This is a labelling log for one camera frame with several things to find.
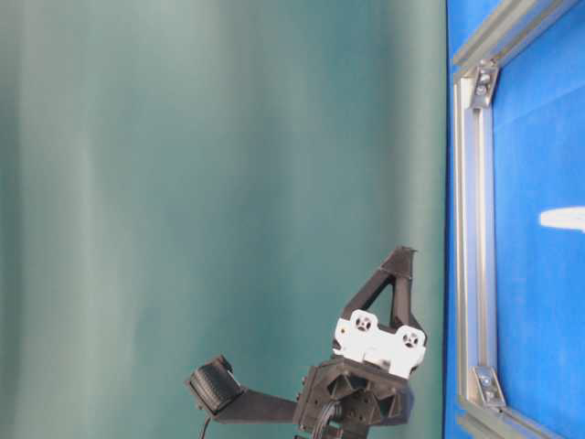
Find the corner bracket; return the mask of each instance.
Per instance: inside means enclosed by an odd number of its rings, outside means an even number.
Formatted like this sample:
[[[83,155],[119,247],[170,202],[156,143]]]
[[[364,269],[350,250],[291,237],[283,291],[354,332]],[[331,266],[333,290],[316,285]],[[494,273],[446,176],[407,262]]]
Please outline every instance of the corner bracket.
[[[494,368],[489,366],[473,367],[477,390],[482,398],[482,405],[490,409],[505,407],[505,398]]]
[[[471,88],[468,108],[488,108],[492,104],[497,76],[500,69],[495,61],[482,59],[474,70],[475,78],[473,81],[473,87]]]

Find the white mark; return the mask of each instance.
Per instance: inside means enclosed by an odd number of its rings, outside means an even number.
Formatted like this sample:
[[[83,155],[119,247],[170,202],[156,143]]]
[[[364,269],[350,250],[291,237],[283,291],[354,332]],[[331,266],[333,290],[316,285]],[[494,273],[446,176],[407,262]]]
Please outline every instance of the white mark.
[[[545,210],[540,213],[540,225],[585,233],[585,206]]]

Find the gripper jaw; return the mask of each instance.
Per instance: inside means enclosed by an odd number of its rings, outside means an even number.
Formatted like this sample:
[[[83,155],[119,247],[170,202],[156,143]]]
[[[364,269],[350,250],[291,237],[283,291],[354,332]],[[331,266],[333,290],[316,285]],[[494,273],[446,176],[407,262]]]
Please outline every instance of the gripper jaw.
[[[380,293],[391,285],[394,294],[390,308],[389,325],[385,327],[380,324],[380,327],[393,333],[403,325],[422,329],[417,319],[412,315],[410,308],[414,253],[415,250],[409,247],[397,247],[347,303],[341,317],[349,320],[357,309],[368,310]]]

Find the black robotic arm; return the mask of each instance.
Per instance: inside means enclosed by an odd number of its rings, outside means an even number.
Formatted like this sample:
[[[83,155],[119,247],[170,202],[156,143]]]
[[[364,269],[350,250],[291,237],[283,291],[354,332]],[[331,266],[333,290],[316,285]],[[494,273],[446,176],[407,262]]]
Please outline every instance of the black robotic arm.
[[[219,356],[186,381],[197,406],[219,423],[296,423],[313,439],[365,439],[370,426],[406,423],[413,403],[408,379],[427,344],[410,309],[413,254],[398,247],[347,303],[335,328],[334,355],[309,369],[296,402],[241,386]],[[367,310],[389,285],[386,326]]]

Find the black 3d-printed part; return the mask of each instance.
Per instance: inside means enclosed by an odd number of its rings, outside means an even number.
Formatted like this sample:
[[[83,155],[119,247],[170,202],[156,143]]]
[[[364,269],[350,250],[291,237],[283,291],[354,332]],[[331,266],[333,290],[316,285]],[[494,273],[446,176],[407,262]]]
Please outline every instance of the black 3d-printed part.
[[[186,384],[213,414],[244,392],[231,375],[231,366],[223,356],[193,372]]]
[[[364,438],[370,426],[406,423],[413,396],[407,380],[376,366],[337,357],[309,370],[294,413],[301,430],[311,432],[323,407],[339,402],[336,420],[348,439]]]

